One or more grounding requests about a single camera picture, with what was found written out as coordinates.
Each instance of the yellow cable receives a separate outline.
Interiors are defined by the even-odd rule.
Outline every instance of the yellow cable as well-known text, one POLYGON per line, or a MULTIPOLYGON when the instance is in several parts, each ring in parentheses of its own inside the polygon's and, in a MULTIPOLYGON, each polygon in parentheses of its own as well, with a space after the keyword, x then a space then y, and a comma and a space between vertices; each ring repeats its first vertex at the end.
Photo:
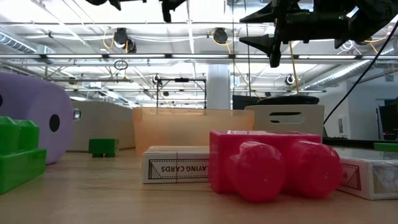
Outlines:
POLYGON ((383 38, 380 38, 380 39, 377 39, 377 40, 365 40, 364 42, 366 42, 366 43, 376 43, 376 42, 379 42, 380 40, 386 39, 387 37, 388 37, 388 33, 383 38))
POLYGON ((104 39, 103 39, 102 41, 103 41, 103 43, 104 43, 104 46, 105 46, 107 49, 111 49, 111 48, 113 47, 114 36, 112 37, 112 45, 111 45, 111 46, 106 45, 105 36, 106 36, 106 31, 107 31, 107 30, 108 30, 108 28, 105 28, 105 31, 104 31, 104 39))
POLYGON ((295 82, 295 84, 296 84, 297 94, 299 94, 299 93, 300 93, 300 90, 299 90, 299 81, 297 80, 296 66, 295 66, 295 64, 294 64, 294 58, 293 58, 293 48, 292 48, 292 43, 291 43, 290 41, 289 41, 289 48, 290 48, 290 57, 292 58, 294 82, 295 82))
MULTIPOLYGON (((243 81, 246 83, 247 86, 249 86, 249 83, 244 79, 244 77, 243 77, 241 71, 239 71, 238 66, 236 66, 236 64, 234 64, 234 66, 235 66, 235 68, 237 69, 237 71, 239 72, 239 74, 240 74, 241 78, 243 79, 243 81)), ((258 98, 261 99, 261 97, 260 97, 255 91, 254 91, 253 93, 254 93, 258 98)))
POLYGON ((379 53, 379 52, 376 50, 376 48, 374 47, 374 45, 373 45, 372 43, 370 43, 370 44, 371 44, 373 50, 375 51, 375 53, 376 53, 376 54, 379 53))
POLYGON ((229 46, 227 45, 226 48, 228 49, 229 54, 231 54, 231 49, 229 49, 229 46))

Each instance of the pink plastic block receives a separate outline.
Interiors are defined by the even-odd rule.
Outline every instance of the pink plastic block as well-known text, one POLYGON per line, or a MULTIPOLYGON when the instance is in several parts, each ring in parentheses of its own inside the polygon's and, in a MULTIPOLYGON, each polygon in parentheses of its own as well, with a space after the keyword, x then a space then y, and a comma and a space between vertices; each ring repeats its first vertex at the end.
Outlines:
POLYGON ((209 181, 219 194, 272 200, 282 189, 326 197, 343 176, 338 154, 304 133, 212 131, 209 181))

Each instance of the wooden table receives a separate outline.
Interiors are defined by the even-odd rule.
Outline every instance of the wooden table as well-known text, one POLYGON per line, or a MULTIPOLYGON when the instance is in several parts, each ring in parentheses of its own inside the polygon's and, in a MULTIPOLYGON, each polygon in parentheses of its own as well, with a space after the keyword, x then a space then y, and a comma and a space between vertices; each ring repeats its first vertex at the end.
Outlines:
POLYGON ((0 223, 397 223, 398 200, 367 201, 343 192, 327 199, 281 195, 248 203, 207 183, 141 184, 134 151, 117 158, 69 152, 46 173, 0 195, 0 223))

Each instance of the black cable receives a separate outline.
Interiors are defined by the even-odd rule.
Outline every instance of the black cable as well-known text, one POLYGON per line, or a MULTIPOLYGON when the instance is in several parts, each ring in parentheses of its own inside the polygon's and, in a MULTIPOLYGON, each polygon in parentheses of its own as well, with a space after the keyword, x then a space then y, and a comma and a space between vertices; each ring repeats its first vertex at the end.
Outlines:
POLYGON ((348 97, 348 95, 354 90, 354 88, 356 87, 356 85, 358 85, 358 83, 361 81, 361 79, 365 76, 365 74, 369 71, 369 69, 371 69, 371 67, 373 66, 373 64, 376 62, 377 58, 380 56, 380 54, 383 52, 384 48, 386 48, 388 42, 391 40, 391 37, 394 35, 394 32, 396 31, 398 26, 398 23, 395 24, 394 28, 391 30, 390 35, 388 36, 387 40, 385 41, 385 43, 383 44, 383 46, 380 48, 379 52, 376 54, 376 56, 374 57, 374 59, 372 60, 372 62, 369 64, 369 66, 367 67, 367 69, 362 73, 362 75, 355 81, 354 85, 348 90, 347 94, 345 94, 345 96, 343 97, 343 99, 340 100, 340 102, 338 102, 338 104, 333 108, 333 110, 329 113, 329 115, 326 117, 325 121, 323 122, 323 124, 325 124, 330 116, 333 114, 333 112, 336 111, 336 109, 340 106, 340 104, 348 97))
POLYGON ((235 20, 234 20, 234 3, 235 0, 232 0, 232 64, 233 64, 233 76, 234 76, 234 83, 233 83, 233 89, 232 89, 232 99, 235 95, 235 20))
MULTIPOLYGON (((246 0, 244 0, 244 13, 246 14, 246 0)), ((246 36, 249 37, 249 27, 246 23, 246 36)), ((248 63, 249 63, 249 97, 251 99, 251 78, 250 78, 250 48, 248 45, 248 63)))

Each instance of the green lego block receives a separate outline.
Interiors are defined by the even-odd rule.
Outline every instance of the green lego block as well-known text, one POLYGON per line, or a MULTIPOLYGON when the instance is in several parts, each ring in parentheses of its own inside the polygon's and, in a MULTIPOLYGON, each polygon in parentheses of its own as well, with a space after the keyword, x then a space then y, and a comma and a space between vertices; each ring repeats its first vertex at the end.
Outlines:
POLYGON ((29 150, 39 148, 39 127, 32 121, 15 120, 21 126, 21 135, 19 136, 19 150, 29 150))
POLYGON ((34 149, 0 156, 0 194, 17 187, 45 170, 47 150, 34 149))
POLYGON ((0 116, 0 154, 18 151, 21 126, 9 117, 0 116))
POLYGON ((396 143, 374 143, 374 149, 382 152, 398 152, 396 143))
POLYGON ((105 157, 114 157, 118 151, 118 139, 90 139, 88 142, 88 152, 93 157, 102 157, 103 154, 105 157))
POLYGON ((0 194, 44 173, 47 151, 37 149, 39 127, 0 116, 0 194))

